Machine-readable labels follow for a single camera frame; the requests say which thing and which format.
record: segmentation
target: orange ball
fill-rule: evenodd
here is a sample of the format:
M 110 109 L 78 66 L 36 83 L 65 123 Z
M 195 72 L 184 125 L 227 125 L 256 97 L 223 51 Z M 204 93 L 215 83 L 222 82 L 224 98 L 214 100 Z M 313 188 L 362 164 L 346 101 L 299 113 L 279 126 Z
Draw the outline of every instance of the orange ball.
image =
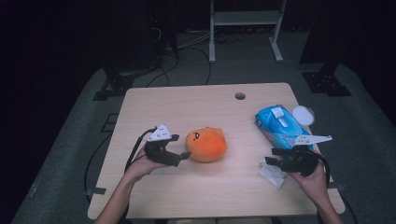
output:
M 186 136 L 186 149 L 196 161 L 210 162 L 220 159 L 227 151 L 222 129 L 203 128 Z

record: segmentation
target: blue wipes package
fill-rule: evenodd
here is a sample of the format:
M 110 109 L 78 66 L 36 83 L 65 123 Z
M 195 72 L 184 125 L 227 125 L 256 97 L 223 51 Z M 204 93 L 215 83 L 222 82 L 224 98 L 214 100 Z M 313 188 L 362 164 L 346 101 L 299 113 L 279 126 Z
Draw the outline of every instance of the blue wipes package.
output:
M 297 136 L 309 135 L 283 105 L 272 105 L 260 110 L 255 123 L 273 147 L 292 149 Z

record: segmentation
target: human arm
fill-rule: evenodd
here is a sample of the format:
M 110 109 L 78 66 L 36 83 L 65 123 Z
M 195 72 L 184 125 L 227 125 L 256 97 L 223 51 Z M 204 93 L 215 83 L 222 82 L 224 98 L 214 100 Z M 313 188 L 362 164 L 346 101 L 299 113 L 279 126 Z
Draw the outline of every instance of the human arm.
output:
M 297 173 L 289 173 L 289 175 L 296 180 L 306 196 L 314 203 L 325 224 L 344 223 L 330 201 L 322 161 L 318 161 L 314 173 L 309 176 L 301 176 Z
M 121 178 L 95 223 L 117 223 L 128 206 L 134 184 L 143 176 L 149 175 L 153 170 L 165 166 L 149 160 L 143 148 L 140 149 L 136 159 Z

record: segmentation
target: dark background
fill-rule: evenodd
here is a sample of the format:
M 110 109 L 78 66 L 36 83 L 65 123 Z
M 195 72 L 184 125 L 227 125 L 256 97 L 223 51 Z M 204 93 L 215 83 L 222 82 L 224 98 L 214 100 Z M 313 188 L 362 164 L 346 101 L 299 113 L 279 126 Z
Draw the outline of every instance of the dark background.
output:
M 141 18 L 142 11 L 137 12 L 136 5 L 130 5 L 140 1 L 114 2 L 129 8 L 131 15 L 140 15 L 135 17 L 137 21 L 115 19 L 114 15 L 120 15 L 114 10 L 117 6 L 109 7 L 106 1 L 102 5 L 90 1 L 1 1 L 0 220 L 13 218 L 78 95 L 102 67 L 103 57 L 146 63 L 157 53 L 152 47 L 139 48 L 150 43 L 139 40 L 139 34 L 149 28 L 138 26 L 146 18 Z M 219 8 L 228 5 L 228 1 L 218 2 Z M 229 7 L 273 9 L 278 4 L 230 1 Z M 179 31 L 208 28 L 208 0 L 175 1 L 175 9 Z M 395 123 L 395 12 L 393 1 L 289 0 L 282 30 L 311 28 L 301 63 L 323 63 L 335 52 L 341 63 L 360 76 Z M 128 16 L 126 13 L 126 21 L 131 19 Z M 133 29 L 124 29 L 131 24 Z M 125 41 L 125 34 L 136 39 Z M 123 51 L 125 46 L 133 50 Z

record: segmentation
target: gray floor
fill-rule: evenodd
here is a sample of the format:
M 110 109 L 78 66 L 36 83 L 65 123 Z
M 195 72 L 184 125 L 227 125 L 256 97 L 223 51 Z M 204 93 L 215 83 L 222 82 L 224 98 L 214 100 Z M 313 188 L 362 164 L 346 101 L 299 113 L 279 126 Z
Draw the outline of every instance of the gray floor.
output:
M 287 82 L 300 105 L 310 107 L 316 122 L 310 127 L 314 134 L 330 134 L 333 140 L 320 145 L 328 158 L 332 177 L 342 184 L 342 191 L 352 205 L 360 223 L 393 223 L 396 220 L 396 132 L 359 78 L 340 65 L 336 76 L 352 96 L 329 97 L 313 94 L 304 82 L 302 72 L 318 71 L 321 64 L 299 64 L 307 33 L 281 33 L 278 39 L 284 57 L 277 63 L 268 43 L 270 34 L 246 35 L 231 45 L 217 45 L 217 61 L 211 65 L 209 85 L 236 83 Z M 179 44 L 196 36 L 180 35 Z M 207 53 L 208 46 L 196 45 Z M 165 57 L 163 69 L 175 64 Z M 194 49 L 180 52 L 177 67 L 168 73 L 171 86 L 205 85 L 209 64 L 205 55 Z M 136 79 L 134 88 L 146 85 L 161 71 Z M 122 97 L 106 101 L 92 98 L 106 77 L 102 70 L 78 97 L 64 127 L 37 177 L 36 191 L 26 197 L 13 223 L 92 223 L 87 217 L 89 204 L 85 198 L 84 173 L 92 153 L 108 136 L 102 133 L 107 116 L 119 113 Z M 166 86 L 159 77 L 150 87 Z M 108 141 L 99 148 L 88 172 L 88 187 L 95 186 L 106 155 Z M 345 223 L 351 223 L 346 210 Z M 282 217 L 287 223 L 317 223 L 315 216 Z M 137 223 L 152 223 L 139 220 Z

